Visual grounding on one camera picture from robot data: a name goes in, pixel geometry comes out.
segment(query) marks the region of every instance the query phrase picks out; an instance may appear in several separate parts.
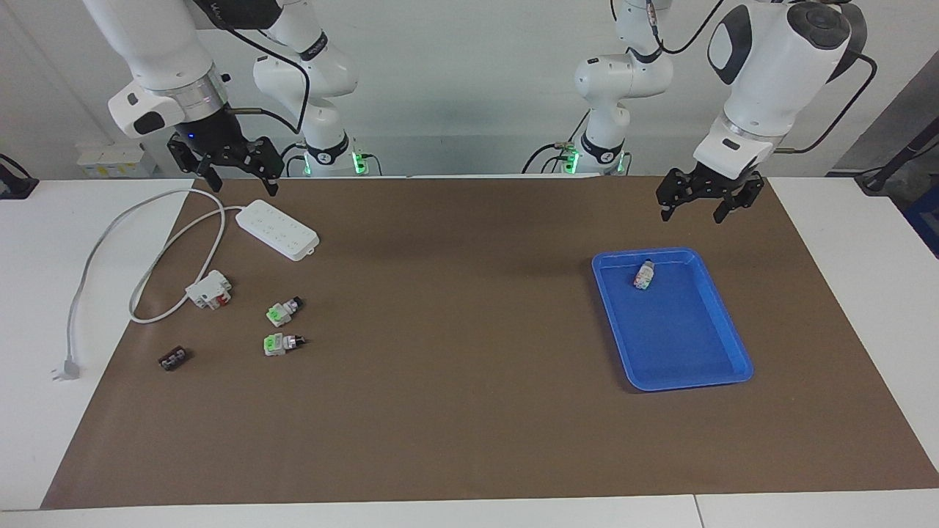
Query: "brown paper mat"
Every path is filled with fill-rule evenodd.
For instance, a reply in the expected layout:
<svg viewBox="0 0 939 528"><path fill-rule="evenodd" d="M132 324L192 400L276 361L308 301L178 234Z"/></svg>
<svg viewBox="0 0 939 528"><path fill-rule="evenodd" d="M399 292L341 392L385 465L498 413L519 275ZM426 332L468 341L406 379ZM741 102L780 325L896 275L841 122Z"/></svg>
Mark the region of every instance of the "brown paper mat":
<svg viewBox="0 0 939 528"><path fill-rule="evenodd" d="M287 181L318 230L293 263L232 226L217 312L126 331L43 507L306 503L939 487L773 191L714 225L663 224L658 179ZM261 195L227 181L226 205ZM209 210L191 196L177 222ZM198 270L216 225L166 256L139 314ZM713 275L752 381L640 394L591 271L686 245ZM312 344L261 351L264 313ZM177 372L157 359L195 353Z"/></svg>

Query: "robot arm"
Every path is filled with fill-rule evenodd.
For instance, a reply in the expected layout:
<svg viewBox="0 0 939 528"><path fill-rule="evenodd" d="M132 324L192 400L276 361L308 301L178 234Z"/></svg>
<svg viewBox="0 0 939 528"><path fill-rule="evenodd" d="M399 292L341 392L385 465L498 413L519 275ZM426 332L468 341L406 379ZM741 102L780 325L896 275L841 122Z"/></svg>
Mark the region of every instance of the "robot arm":
<svg viewBox="0 0 939 528"><path fill-rule="evenodd" d="M133 81L108 103L129 137L174 127L167 146L179 168L205 178L218 191L213 165L235 166L260 178L270 195L284 161L267 137L247 140L228 104L222 78L195 34L188 0L85 0L101 32L131 67ZM258 29L290 47L310 78L269 57L255 64L258 87L296 116L311 159L330 171L366 170L339 119L323 98L351 93L358 73L328 44L309 0L193 0L222 29ZM349 156L342 156L351 150Z"/></svg>
<svg viewBox="0 0 939 528"><path fill-rule="evenodd" d="M306 97L304 76L296 68L275 57L261 57L254 63L254 82L259 90L285 108L300 115L306 105L302 125L307 166L314 175L346 176L367 170L355 138L343 127L336 107L326 98L352 93L359 73L352 60L330 44L316 20L308 0L286 0L284 13L263 33L296 54L310 79Z"/></svg>
<svg viewBox="0 0 939 528"><path fill-rule="evenodd" d="M695 150L695 169L672 169L658 188L662 219L697 198L722 200L718 223L749 208L763 187L757 166L824 85L851 66L866 37L863 15L852 5L751 1L728 13L711 38L708 59L731 96Z"/></svg>
<svg viewBox="0 0 939 528"><path fill-rule="evenodd" d="M609 174L623 156L629 111L624 99L665 93L674 68L671 58L658 51L650 30L646 0L623 0L616 30L628 50L601 55L577 68L577 91L590 104L587 130L577 141L575 172ZM671 0L654 0L653 16L664 17Z"/></svg>
<svg viewBox="0 0 939 528"><path fill-rule="evenodd" d="M249 141L241 133L184 0L85 0L85 6L131 67L133 81L108 102L125 134L136 138L174 127L167 146L183 172L205 178L218 191L222 180L213 165L234 166L277 194L284 162L267 137ZM270 18L279 7L269 0L244 11L255 19L260 12Z"/></svg>

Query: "white wall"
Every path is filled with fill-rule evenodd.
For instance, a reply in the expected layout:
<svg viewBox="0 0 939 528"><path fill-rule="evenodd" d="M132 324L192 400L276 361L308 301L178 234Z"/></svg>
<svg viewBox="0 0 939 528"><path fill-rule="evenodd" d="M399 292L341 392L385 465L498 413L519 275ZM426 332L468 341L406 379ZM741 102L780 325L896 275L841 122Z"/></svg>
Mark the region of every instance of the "white wall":
<svg viewBox="0 0 939 528"><path fill-rule="evenodd" d="M16 20L4 21L0 35L0 148L36 167L40 177L77 177L75 150L65 145L100 140L96 122L111 139L126 141L111 123L107 100L129 81L127 67L81 2L0 0L0 7L4 3ZM722 13L737 3L727 2ZM934 0L856 3L869 19L868 53L881 63L879 78L827 142L809 155L776 156L764 174L825 174L939 50ZM331 42L362 70L360 88L336 103L349 131L392 174L517 172L535 148L566 139L586 109L574 90L577 63L622 49L605 0L319 0L317 5ZM683 42L712 5L677 0L663 24L666 40ZM11 23L35 40L34 52L48 57L49 70L77 94L75 102L43 86L42 75L31 71L37 53L27 57L10 50L6 25ZM283 112L254 89L254 50L218 31L202 31L200 37L220 69L235 77L229 85L235 105ZM728 95L708 66L705 49L702 38L676 57L667 94L628 103L633 173L692 166L691 152ZM15 75L7 74L10 70ZM866 74L858 64L827 87L785 145L802 147L817 137ZM242 123L249 136L269 135L280 144L287 139L279 125L264 118L245 117ZM167 135L146 144L172 172L162 145Z"/></svg>

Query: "plastic tray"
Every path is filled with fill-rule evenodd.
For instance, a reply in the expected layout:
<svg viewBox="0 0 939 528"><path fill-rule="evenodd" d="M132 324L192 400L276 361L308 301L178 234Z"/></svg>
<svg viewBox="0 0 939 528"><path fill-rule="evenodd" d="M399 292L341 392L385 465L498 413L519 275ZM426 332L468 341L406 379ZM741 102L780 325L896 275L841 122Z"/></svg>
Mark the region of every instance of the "plastic tray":
<svg viewBox="0 0 939 528"><path fill-rule="evenodd" d="M646 260L649 289L633 287ZM753 364L700 255L688 248L604 253L593 258L600 296L626 377L642 391L747 381Z"/></svg>

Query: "power strip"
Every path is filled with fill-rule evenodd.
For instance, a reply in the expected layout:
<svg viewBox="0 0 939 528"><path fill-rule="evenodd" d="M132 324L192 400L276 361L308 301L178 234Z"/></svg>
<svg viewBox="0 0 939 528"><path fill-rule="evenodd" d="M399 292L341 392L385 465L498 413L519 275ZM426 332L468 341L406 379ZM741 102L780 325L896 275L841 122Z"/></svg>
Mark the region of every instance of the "power strip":
<svg viewBox="0 0 939 528"><path fill-rule="evenodd" d="M235 220L242 229L295 262L312 255L319 245L319 235L313 229L264 200L252 202Z"/></svg>

